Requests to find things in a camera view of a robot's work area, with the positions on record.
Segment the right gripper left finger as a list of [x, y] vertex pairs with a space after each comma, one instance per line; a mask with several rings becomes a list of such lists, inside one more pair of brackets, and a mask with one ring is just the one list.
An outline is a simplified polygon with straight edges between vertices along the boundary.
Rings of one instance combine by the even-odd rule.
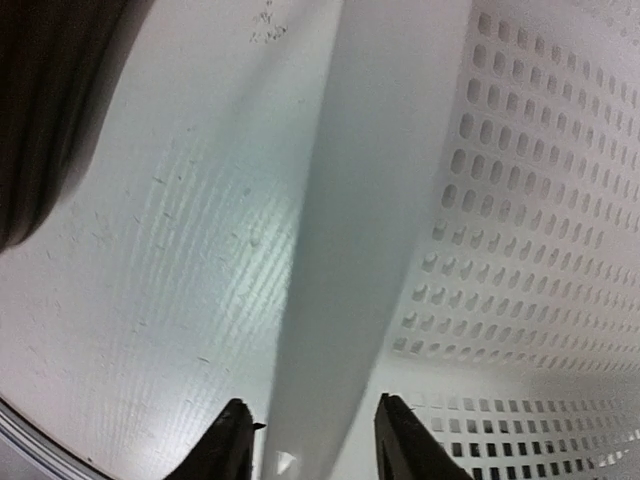
[[241, 399], [231, 399], [167, 480], [251, 479], [255, 432], [264, 427]]

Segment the white perforated plastic basket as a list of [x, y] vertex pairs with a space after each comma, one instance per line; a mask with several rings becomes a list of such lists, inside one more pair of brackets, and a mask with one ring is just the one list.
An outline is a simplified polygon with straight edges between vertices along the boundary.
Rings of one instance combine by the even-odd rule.
[[639, 475], [639, 5], [342, 4], [264, 479], [379, 479], [399, 395], [470, 479]]

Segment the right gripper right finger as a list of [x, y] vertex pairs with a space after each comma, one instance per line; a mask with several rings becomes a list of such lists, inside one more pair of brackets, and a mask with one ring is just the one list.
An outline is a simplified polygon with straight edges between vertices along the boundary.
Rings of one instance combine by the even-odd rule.
[[381, 395], [374, 430], [379, 479], [465, 478], [465, 470], [451, 459], [399, 395]]

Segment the black pouch with pink end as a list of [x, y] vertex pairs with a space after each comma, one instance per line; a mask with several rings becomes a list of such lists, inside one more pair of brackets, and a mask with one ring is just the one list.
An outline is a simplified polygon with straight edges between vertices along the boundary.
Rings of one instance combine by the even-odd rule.
[[125, 1], [1, 4], [1, 247], [56, 203], [95, 76]]

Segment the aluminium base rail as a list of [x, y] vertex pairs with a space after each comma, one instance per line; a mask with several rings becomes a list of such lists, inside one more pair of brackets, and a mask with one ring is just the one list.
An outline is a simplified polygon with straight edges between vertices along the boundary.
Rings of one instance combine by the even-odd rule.
[[106, 479], [1, 400], [1, 441], [48, 479]]

